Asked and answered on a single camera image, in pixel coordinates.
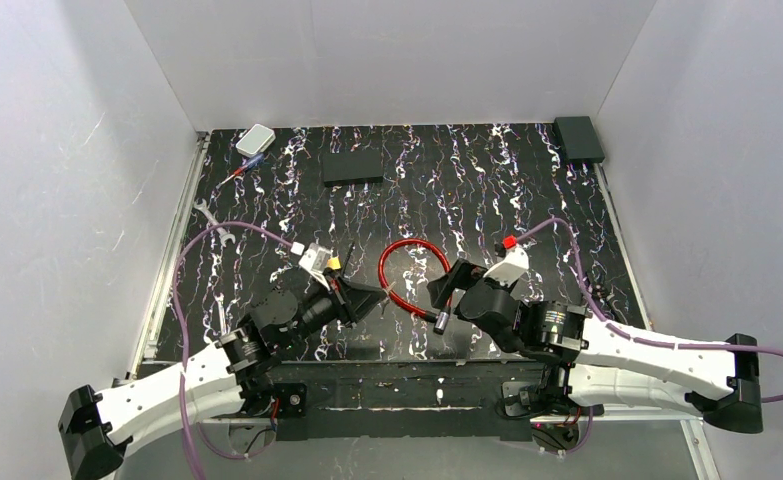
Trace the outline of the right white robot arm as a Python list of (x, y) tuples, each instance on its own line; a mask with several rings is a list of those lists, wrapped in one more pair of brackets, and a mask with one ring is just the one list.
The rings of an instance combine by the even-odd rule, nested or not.
[(457, 261), (428, 283), (430, 302), (488, 334), (505, 353), (543, 366), (539, 380), (504, 395), (508, 416), (605, 405), (677, 410), (726, 431), (763, 431), (754, 338), (736, 334), (708, 349), (607, 321), (587, 306), (523, 301), (516, 268)]

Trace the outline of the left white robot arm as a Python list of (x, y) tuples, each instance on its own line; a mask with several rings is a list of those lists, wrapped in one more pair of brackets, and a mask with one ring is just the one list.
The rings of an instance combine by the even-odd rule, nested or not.
[(292, 347), (329, 323), (363, 320), (387, 293), (328, 271), (298, 297), (274, 289), (258, 300), (238, 327), (145, 378), (101, 391), (73, 390), (58, 422), (73, 479), (102, 479), (147, 443), (201, 420), (282, 407), (269, 377)]

